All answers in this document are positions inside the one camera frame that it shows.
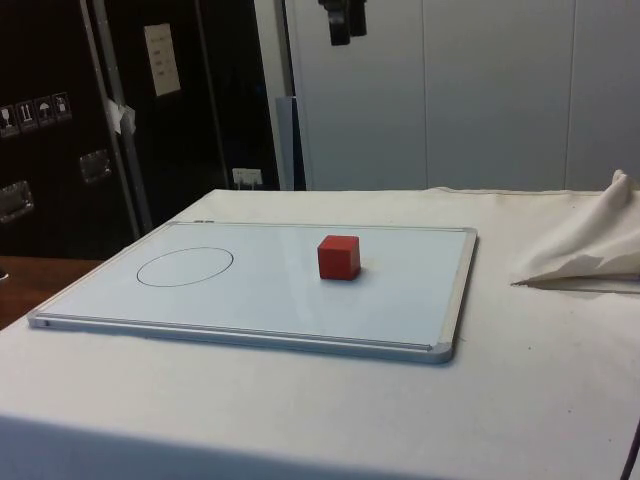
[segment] table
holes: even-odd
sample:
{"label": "table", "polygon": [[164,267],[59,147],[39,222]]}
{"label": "table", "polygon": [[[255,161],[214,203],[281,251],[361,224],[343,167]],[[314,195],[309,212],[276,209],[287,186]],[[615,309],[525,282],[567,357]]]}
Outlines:
{"label": "table", "polygon": [[453,361],[37,331],[22,319],[0,333],[0,476],[617,478],[640,414],[640,297],[508,284],[515,259],[592,200],[213,192],[177,218],[477,228]]}
{"label": "table", "polygon": [[0,281],[0,330],[100,263],[97,260],[0,256],[0,268],[9,273],[7,279]]}

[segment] whiteboard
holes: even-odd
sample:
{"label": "whiteboard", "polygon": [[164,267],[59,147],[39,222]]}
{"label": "whiteboard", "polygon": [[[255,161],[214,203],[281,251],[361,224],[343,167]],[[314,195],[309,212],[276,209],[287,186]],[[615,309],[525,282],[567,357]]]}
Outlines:
{"label": "whiteboard", "polygon": [[[360,238],[354,281],[321,280],[327,235]],[[169,223],[29,314],[33,327],[441,362],[472,229]]]}

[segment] wooden table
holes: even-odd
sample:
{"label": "wooden table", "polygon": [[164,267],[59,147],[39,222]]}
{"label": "wooden table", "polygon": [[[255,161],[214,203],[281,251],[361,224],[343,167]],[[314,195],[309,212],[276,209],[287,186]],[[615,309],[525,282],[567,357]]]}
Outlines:
{"label": "wooden table", "polygon": [[0,269],[0,330],[47,298],[100,265],[98,260],[2,257]]}

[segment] crumpled cloth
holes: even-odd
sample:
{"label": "crumpled cloth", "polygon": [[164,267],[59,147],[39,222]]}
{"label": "crumpled cloth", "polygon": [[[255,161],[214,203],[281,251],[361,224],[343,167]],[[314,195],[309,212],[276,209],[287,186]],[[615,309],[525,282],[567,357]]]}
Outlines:
{"label": "crumpled cloth", "polygon": [[640,192],[618,170],[611,186],[544,234],[515,266],[512,283],[640,293]]}

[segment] metal bracket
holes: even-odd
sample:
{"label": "metal bracket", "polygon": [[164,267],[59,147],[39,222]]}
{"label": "metal bracket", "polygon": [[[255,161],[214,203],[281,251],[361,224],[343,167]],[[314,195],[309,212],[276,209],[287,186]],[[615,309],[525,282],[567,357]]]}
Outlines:
{"label": "metal bracket", "polygon": [[0,189],[0,223],[7,224],[33,210],[33,196],[26,181]]}
{"label": "metal bracket", "polygon": [[364,4],[367,0],[318,0],[327,11],[331,45],[349,45],[351,37],[367,34]]}
{"label": "metal bracket", "polygon": [[111,175],[109,152],[98,150],[80,157],[80,171],[84,183],[90,185]]}

